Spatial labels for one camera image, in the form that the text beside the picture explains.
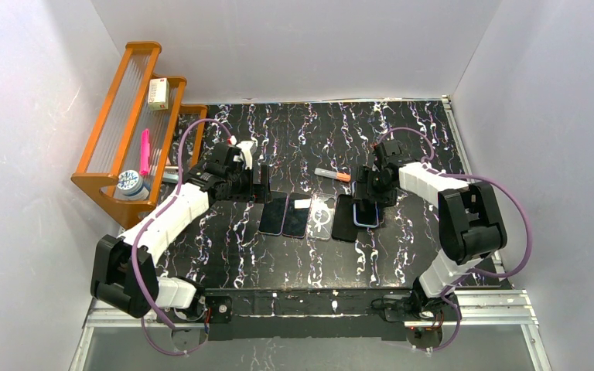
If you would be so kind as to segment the black phone case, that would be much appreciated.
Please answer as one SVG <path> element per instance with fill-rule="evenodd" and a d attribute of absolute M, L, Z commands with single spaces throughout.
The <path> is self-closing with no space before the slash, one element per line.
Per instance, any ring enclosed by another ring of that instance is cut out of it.
<path fill-rule="evenodd" d="M 353 221 L 353 197 L 338 195 L 331 236 L 334 240 L 355 243 L 359 228 Z"/>

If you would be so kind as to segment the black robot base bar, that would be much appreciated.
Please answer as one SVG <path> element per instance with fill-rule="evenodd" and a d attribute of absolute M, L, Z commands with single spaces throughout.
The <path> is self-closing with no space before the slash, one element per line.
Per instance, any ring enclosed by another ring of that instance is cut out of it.
<path fill-rule="evenodd" d="M 454 310 L 408 288 L 206 289 L 186 309 L 167 309 L 177 325 L 206 323 L 210 339 L 414 339 L 453 323 Z"/>

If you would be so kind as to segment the purple phone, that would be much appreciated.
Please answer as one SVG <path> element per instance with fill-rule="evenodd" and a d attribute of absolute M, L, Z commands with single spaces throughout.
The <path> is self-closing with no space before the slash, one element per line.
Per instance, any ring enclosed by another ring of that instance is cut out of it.
<path fill-rule="evenodd" d="M 291 193 L 282 225 L 282 235 L 302 239 L 306 235 L 312 197 L 301 193 Z"/>

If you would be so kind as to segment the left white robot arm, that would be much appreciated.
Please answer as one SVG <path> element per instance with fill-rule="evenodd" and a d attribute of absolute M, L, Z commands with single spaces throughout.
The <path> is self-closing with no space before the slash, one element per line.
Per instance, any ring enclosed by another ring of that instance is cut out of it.
<path fill-rule="evenodd" d="M 190 308 L 199 291 L 196 282 L 160 277 L 157 263 L 181 232 L 215 203 L 269 202 L 268 166 L 261 167 L 260 180 L 254 181 L 257 146 L 252 140 L 215 144 L 140 223 L 117 237 L 103 236 L 96 246 L 91 296 L 133 318 L 149 311 Z"/>

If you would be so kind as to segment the black phone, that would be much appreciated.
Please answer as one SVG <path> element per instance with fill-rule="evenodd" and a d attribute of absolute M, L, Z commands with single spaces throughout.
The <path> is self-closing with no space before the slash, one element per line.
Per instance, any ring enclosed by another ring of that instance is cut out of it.
<path fill-rule="evenodd" d="M 288 194 L 285 192 L 271 192 L 271 201 L 265 203 L 258 232 L 278 236 L 282 234 L 282 227 L 285 218 L 285 211 L 287 208 Z"/>

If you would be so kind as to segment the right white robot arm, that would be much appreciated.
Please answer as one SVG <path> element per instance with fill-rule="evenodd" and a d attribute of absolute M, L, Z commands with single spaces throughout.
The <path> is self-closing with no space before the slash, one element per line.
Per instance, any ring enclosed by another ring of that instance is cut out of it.
<path fill-rule="evenodd" d="M 398 190 L 414 193 L 434 206 L 439 218 L 440 251 L 415 279 L 405 305 L 431 311 L 444 304 L 471 270 L 507 243 L 507 232 L 493 187 L 466 182 L 407 157 L 389 140 L 374 146 L 372 166 L 359 166 L 352 176 L 357 206 L 380 208 L 397 203 Z"/>

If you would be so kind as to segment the clear magsafe phone case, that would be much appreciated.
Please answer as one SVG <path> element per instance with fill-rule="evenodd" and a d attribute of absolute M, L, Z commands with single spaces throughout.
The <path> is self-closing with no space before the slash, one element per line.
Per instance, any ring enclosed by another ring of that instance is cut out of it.
<path fill-rule="evenodd" d="M 306 236 L 309 239 L 329 240 L 332 236 L 336 211 L 336 197 L 325 193 L 312 196 Z"/>

